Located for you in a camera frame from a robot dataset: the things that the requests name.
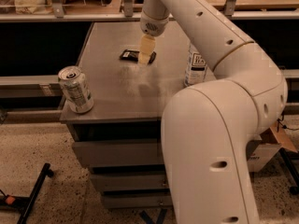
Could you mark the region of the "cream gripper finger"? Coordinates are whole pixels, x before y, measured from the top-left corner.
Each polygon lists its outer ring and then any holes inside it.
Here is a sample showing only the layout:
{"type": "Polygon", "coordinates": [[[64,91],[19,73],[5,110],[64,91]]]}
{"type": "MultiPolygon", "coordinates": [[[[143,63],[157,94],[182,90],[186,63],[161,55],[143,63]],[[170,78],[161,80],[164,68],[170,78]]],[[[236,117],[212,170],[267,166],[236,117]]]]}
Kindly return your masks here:
{"type": "Polygon", "coordinates": [[[155,49],[155,38],[151,35],[143,35],[140,40],[138,63],[147,65],[150,62],[150,56],[155,49]]]}

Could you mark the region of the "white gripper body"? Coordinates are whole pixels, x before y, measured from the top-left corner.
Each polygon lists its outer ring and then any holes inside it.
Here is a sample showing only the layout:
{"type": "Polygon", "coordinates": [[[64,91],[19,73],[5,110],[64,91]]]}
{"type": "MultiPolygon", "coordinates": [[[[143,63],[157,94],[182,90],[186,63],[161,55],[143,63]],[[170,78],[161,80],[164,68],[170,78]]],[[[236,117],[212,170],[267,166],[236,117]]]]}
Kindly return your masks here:
{"type": "Polygon", "coordinates": [[[168,14],[163,18],[152,18],[146,13],[142,13],[140,18],[140,28],[144,34],[156,37],[164,32],[168,22],[168,14]]]}

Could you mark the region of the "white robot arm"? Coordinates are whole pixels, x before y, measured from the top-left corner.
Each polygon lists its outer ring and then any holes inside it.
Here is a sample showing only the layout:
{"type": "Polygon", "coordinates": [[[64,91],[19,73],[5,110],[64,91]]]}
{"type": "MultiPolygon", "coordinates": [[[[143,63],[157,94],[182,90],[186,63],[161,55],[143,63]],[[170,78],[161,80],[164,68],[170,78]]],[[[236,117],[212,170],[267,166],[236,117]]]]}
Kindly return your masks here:
{"type": "Polygon", "coordinates": [[[281,115],[285,77],[246,33],[206,0],[144,0],[143,33],[174,18],[215,78],[167,103],[162,151],[177,224],[259,224],[246,146],[281,115]]]}

